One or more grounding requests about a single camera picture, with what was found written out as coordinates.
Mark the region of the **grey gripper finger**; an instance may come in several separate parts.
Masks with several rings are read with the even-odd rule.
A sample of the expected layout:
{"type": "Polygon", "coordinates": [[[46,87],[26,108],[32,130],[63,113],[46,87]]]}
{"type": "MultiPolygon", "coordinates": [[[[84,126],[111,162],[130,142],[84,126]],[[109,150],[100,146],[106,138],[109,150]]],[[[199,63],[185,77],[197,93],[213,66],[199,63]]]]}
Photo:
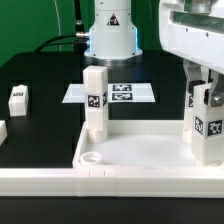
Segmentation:
{"type": "Polygon", "coordinates": [[[224,105],[224,75],[215,71],[209,73],[211,86],[207,91],[207,104],[210,107],[224,105]]]}

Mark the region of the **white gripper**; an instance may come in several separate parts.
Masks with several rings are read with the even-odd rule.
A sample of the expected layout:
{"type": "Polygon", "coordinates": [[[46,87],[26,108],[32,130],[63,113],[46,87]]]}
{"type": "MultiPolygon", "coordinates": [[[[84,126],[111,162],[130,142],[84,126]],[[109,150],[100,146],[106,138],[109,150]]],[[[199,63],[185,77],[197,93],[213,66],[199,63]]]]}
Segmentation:
{"type": "Polygon", "coordinates": [[[159,39],[165,51],[187,59],[189,98],[195,86],[209,81],[209,69],[224,74],[224,0],[211,0],[209,14],[186,12],[184,6],[184,0],[160,0],[159,39]]]}

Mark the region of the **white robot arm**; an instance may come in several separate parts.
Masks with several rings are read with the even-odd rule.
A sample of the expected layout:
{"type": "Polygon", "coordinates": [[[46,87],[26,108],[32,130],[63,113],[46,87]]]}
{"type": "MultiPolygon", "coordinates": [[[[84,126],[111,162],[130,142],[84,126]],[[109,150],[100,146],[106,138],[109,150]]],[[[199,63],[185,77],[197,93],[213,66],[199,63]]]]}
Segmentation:
{"type": "MultiPolygon", "coordinates": [[[[89,29],[85,57],[107,66],[142,54],[131,21],[131,0],[94,0],[95,22],[89,29]]],[[[212,71],[205,102],[224,105],[224,0],[160,0],[162,49],[184,59],[188,86],[199,80],[198,65],[212,71]]]]}

